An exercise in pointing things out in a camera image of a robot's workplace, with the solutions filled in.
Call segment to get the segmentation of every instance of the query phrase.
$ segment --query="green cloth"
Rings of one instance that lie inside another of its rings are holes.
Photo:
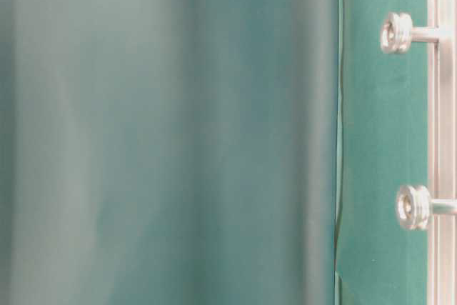
[[[333,303],[337,0],[0,1],[1,304]]]
[[[402,184],[427,182],[426,45],[384,55],[390,11],[426,24],[426,0],[343,0],[342,160],[336,271],[341,305],[426,303],[426,233],[396,223]]]

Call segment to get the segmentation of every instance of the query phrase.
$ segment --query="metal rod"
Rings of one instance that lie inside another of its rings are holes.
[[[417,26],[411,29],[413,42],[438,43],[441,34],[441,30],[438,28]]]
[[[432,214],[447,214],[457,216],[457,200],[453,199],[432,199]]]

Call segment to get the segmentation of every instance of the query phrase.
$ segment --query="green fabric backdrop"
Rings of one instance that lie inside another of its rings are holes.
[[[427,182],[426,46],[383,55],[389,11],[426,24],[426,0],[343,0],[343,158],[337,272],[343,305],[426,303],[426,233],[396,223],[397,188]]]
[[[333,303],[336,0],[0,2],[0,303]]]

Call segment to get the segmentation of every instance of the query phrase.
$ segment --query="metal bolt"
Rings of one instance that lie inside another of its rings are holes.
[[[457,215],[457,199],[432,199],[425,186],[402,186],[396,198],[399,224],[408,230],[425,230],[433,215]]]
[[[381,50],[385,54],[404,54],[411,42],[436,43],[440,35],[437,28],[413,27],[409,14],[390,12],[381,27]]]

